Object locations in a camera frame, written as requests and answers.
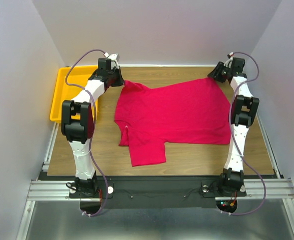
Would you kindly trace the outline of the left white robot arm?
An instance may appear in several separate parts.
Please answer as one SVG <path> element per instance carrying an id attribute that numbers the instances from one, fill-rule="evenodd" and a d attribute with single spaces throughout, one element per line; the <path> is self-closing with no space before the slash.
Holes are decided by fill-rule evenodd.
<path id="1" fill-rule="evenodd" d="M 96 118 L 93 102 L 109 87 L 124 85 L 118 60 L 119 55 L 116 53 L 99 58 L 98 67 L 86 86 L 80 87 L 77 96 L 62 103 L 61 132 L 72 149 L 76 166 L 74 183 L 67 184 L 71 194 L 79 193 L 91 198 L 98 192 L 96 170 L 90 156 Z"/>

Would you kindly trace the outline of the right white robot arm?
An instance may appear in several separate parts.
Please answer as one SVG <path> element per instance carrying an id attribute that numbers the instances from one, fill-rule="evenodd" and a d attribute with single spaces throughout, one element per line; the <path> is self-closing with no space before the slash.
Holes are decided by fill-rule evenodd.
<path id="1" fill-rule="evenodd" d="M 231 130 L 229 152 L 220 180 L 217 182 L 217 191 L 222 195 L 245 192 L 245 142 L 260 103 L 249 90 L 248 78 L 244 73 L 245 63 L 245 59 L 230 53 L 226 62 L 218 62 L 214 70 L 208 74 L 208 77 L 218 82 L 229 82 L 234 91 L 228 115 Z"/>

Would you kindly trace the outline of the yellow plastic tray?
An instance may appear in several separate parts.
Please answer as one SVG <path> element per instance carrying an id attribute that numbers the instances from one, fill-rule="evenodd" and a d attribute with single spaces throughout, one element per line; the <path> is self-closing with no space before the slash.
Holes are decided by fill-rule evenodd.
<path id="1" fill-rule="evenodd" d="M 96 69 L 97 65 L 76 66 L 69 74 L 67 81 L 70 84 L 77 84 L 85 87 L 88 78 Z M 76 97 L 81 91 L 81 88 L 68 86 L 65 83 L 65 78 L 69 70 L 70 67 L 62 67 L 58 70 L 57 73 L 49 119 L 52 122 L 58 124 L 61 123 L 61 109 L 63 101 L 71 100 L 72 98 Z"/>

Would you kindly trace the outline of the red t shirt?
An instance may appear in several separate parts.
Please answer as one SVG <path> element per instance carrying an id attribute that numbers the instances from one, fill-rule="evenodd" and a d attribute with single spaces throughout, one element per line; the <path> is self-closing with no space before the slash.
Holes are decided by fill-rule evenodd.
<path id="1" fill-rule="evenodd" d="M 165 143 L 227 145 L 230 103 L 211 78 L 149 88 L 125 81 L 114 121 L 134 167 L 166 162 Z"/>

